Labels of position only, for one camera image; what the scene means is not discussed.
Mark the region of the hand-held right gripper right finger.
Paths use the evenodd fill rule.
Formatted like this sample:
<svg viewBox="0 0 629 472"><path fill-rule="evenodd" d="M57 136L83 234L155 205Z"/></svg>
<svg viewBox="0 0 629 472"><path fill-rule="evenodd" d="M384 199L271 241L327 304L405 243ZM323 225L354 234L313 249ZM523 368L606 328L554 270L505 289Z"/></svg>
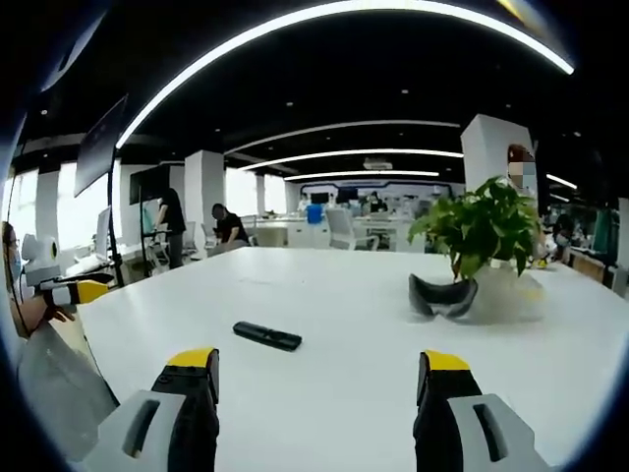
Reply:
<svg viewBox="0 0 629 472"><path fill-rule="evenodd" d="M549 471L533 430L499 396L482 393L461 358L426 350L413 425L419 471Z"/></svg>

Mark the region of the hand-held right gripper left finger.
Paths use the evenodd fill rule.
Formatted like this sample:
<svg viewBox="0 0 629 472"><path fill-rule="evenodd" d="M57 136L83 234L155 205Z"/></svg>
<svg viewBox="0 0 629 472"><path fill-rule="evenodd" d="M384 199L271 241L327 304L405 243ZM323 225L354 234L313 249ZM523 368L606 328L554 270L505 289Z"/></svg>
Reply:
<svg viewBox="0 0 629 472"><path fill-rule="evenodd" d="M219 437L219 351L181 352L151 389L121 403L98 429L85 471L212 471Z"/></svg>

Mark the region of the person's left hand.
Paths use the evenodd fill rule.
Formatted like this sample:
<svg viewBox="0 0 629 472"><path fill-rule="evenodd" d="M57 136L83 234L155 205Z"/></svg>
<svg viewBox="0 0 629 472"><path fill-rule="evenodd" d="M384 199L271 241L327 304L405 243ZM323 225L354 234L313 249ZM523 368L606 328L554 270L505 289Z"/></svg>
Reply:
<svg viewBox="0 0 629 472"><path fill-rule="evenodd" d="M37 295L26 300L23 304L26 310L25 321L29 330L35 330L43 322L58 321L60 323L74 322L75 316L65 309L50 304L46 299Z"/></svg>

